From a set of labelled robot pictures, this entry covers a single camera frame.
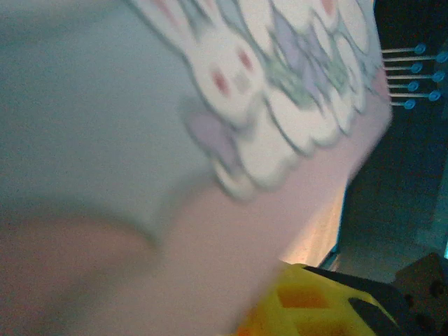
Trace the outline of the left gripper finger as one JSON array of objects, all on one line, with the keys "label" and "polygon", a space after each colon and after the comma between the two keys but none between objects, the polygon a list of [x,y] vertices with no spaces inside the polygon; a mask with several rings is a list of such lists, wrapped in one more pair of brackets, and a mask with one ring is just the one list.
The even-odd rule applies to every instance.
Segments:
[{"label": "left gripper finger", "polygon": [[283,263],[238,335],[405,335],[371,294]]}]

